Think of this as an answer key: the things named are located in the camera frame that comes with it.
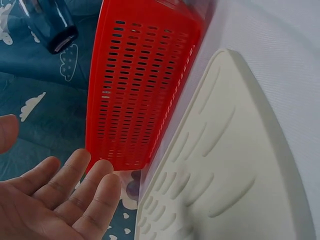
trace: hand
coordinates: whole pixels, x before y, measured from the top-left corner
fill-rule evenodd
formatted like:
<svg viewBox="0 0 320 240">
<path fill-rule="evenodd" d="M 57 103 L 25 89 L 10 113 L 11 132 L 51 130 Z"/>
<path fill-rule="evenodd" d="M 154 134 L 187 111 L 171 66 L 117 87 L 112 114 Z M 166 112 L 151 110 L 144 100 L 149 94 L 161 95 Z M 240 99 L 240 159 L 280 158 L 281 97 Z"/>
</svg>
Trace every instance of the hand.
<svg viewBox="0 0 320 240">
<path fill-rule="evenodd" d="M 0 117 L 0 153 L 18 137 L 14 115 Z M 51 156 L 20 177 L 0 182 L 0 239 L 100 240 L 117 208 L 121 184 L 106 160 L 81 179 L 90 154 L 76 150 L 58 171 Z"/>
</svg>

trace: finger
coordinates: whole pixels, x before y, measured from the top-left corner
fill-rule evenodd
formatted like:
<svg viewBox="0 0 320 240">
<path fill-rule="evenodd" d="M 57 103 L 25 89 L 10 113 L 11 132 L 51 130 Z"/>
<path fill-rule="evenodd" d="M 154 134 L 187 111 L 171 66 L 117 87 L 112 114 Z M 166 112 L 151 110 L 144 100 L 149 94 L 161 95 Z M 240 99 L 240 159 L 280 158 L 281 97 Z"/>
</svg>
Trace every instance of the finger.
<svg viewBox="0 0 320 240">
<path fill-rule="evenodd" d="M 57 215 L 72 226 L 84 214 L 94 199 L 102 178 L 113 171 L 114 168 L 109 161 L 97 161 L 69 199 L 55 209 Z"/>
<path fill-rule="evenodd" d="M 104 176 L 89 207 L 72 227 L 86 240 L 101 239 L 116 211 L 120 193 L 119 177 L 115 174 Z"/>
<path fill-rule="evenodd" d="M 19 123 L 15 115 L 0 116 L 0 154 L 8 151 L 17 141 Z"/>
<path fill-rule="evenodd" d="M 6 182 L 24 194 L 31 196 L 35 191 L 50 181 L 58 171 L 59 167 L 59 159 L 54 156 L 50 156 L 25 174 L 7 180 Z"/>
<path fill-rule="evenodd" d="M 87 150 L 76 150 L 58 173 L 37 190 L 33 197 L 41 201 L 48 209 L 55 209 L 70 196 L 84 174 L 90 159 L 91 155 Z"/>
</svg>

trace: blue glass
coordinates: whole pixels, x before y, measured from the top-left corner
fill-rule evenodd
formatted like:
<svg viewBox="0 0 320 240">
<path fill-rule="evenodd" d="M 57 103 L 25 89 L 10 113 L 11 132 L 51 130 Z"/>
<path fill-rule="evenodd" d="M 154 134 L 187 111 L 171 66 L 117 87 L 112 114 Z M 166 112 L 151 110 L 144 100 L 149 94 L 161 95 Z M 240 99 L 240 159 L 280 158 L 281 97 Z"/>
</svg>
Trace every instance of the blue glass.
<svg viewBox="0 0 320 240">
<path fill-rule="evenodd" d="M 30 29 L 51 54 L 65 50 L 78 37 L 64 0 L 19 0 Z"/>
</svg>

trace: blue bedsheet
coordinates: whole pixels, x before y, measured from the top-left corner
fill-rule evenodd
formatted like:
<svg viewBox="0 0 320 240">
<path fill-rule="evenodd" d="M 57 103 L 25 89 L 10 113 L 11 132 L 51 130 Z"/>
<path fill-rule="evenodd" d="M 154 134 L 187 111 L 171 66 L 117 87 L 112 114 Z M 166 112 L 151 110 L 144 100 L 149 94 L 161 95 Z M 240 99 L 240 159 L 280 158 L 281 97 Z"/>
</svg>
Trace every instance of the blue bedsheet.
<svg viewBox="0 0 320 240">
<path fill-rule="evenodd" d="M 18 0 L 0 0 L 0 115 L 15 114 L 20 120 L 17 143 L 0 156 L 0 181 L 21 175 L 51 155 L 65 162 L 85 145 L 89 72 L 101 0 L 66 2 L 79 38 L 61 54 L 50 55 L 26 25 Z M 121 198 L 106 240 L 134 239 L 135 200 L 125 190 Z"/>
</svg>

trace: red plastic basket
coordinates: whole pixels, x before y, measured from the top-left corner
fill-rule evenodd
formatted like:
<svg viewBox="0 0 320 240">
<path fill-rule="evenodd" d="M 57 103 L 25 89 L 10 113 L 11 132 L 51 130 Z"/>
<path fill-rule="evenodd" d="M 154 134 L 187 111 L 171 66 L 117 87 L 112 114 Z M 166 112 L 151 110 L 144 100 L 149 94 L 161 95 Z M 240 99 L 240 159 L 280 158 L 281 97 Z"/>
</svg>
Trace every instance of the red plastic basket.
<svg viewBox="0 0 320 240">
<path fill-rule="evenodd" d="M 99 159 L 142 169 L 154 156 L 188 77 L 203 20 L 182 1 L 109 0 L 94 42 L 87 170 Z"/>
</svg>

